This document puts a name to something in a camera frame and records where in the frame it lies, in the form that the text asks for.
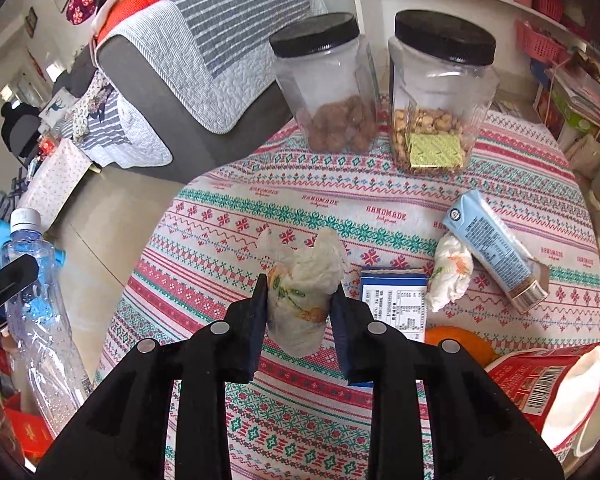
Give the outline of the tissue with orange print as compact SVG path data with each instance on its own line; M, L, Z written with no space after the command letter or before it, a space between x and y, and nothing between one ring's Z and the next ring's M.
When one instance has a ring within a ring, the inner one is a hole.
M311 247L294 249L265 231L257 255L273 263L266 274L268 336L292 358L310 356L321 348L330 298L350 268L338 233L321 228Z

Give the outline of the jar with peanuts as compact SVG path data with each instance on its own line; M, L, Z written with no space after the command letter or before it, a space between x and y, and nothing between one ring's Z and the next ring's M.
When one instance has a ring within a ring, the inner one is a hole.
M498 88L495 38L430 10L402 10L388 41L390 142L409 174L457 174L471 158Z

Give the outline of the small table with dotted cloth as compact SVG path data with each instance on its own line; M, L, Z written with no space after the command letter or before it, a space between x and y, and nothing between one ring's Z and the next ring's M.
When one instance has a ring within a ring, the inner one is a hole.
M29 182L18 208L35 209L41 216L43 231L47 231L91 166L91 159L76 144L62 139Z

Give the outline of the orange cushion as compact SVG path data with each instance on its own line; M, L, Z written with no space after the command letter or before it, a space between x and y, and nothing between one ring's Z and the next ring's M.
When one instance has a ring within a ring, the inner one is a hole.
M115 3L106 15L102 28L95 35L96 44L100 44L121 22L158 1L160 0L120 0Z

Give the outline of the patterned tablecloth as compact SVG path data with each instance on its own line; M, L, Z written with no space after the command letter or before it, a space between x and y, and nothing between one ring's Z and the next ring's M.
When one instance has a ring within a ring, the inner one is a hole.
M490 113L470 165L452 176L411 176L394 166L389 138L361 155L312 153L295 124L250 156L211 170L178 193L126 284L95 376L104 378L140 340L170 344L222 318L268 268L254 254L262 232L291 248L335 230L350 269L431 271L443 218L478 190L550 270L547 300L518 312L485 270L429 326L469 330L499 354L600 339L600 256L590 214L564 154L542 126ZM361 479L372 396L351 388L331 336L303 360L272 341L247 385L226 390L230 466L244 479Z

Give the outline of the light blue milk carton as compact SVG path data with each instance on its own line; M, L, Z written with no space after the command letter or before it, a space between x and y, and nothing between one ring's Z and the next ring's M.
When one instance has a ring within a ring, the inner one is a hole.
M478 190L462 194L443 224L489 272L518 312L527 312L548 297L548 266L524 247Z

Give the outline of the red instant noodle cup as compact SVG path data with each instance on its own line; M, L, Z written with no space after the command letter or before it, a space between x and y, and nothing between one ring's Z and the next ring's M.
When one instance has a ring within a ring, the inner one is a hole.
M506 354L486 371L564 460L600 402L600 341Z

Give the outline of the jar with brown nuts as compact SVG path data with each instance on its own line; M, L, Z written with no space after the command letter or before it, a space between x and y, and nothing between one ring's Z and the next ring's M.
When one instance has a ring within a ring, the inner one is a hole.
M309 16L270 37L280 91L309 148L365 154L380 123L370 45L348 12Z

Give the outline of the blue snack box with label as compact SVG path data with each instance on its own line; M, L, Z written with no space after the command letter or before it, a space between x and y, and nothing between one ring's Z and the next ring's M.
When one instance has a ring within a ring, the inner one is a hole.
M332 297L332 330L338 365L349 386L372 388L415 380L424 343L427 275L418 269L360 273L358 299L342 290Z

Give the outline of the pink basket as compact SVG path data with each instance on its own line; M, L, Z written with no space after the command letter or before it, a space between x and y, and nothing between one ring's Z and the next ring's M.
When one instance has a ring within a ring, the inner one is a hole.
M567 58L567 48L557 40L534 29L528 22L517 20L516 47L532 60L544 64L559 64Z

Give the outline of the clear plastic water bottle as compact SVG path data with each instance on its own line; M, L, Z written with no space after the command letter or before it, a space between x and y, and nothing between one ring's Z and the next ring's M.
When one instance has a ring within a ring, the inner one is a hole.
M0 251L6 266L21 256L38 264L33 283L6 304L9 333L27 372L34 400L53 436L58 436L92 393L58 280L55 247L43 237L40 214L17 208L10 216L10 237Z

